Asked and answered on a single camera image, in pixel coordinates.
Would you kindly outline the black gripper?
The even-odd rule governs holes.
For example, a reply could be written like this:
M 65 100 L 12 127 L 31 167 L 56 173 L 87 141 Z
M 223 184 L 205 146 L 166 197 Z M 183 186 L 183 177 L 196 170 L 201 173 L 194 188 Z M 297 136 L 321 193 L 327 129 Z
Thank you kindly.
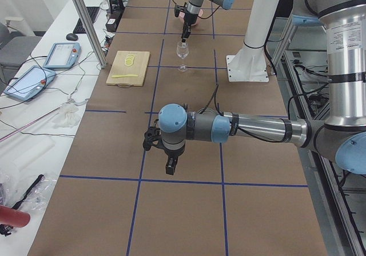
M 193 4 L 184 4 L 183 6 L 175 5 L 174 7 L 174 15 L 175 17 L 179 17 L 179 14 L 184 14 L 184 24 L 181 35 L 181 42 L 186 42 L 191 33 L 191 26 L 196 23 L 199 7 Z
M 145 151 L 149 151 L 151 147 L 155 147 L 164 151 L 164 153 L 168 156 L 165 172 L 168 175 L 173 175 L 176 170 L 176 166 L 178 164 L 178 158 L 185 151 L 185 141 L 178 143 L 177 145 L 168 145 L 164 143 L 161 130 L 157 127 L 158 119 L 154 120 L 152 126 L 149 126 L 147 131 L 144 133 L 144 141 L 143 148 Z

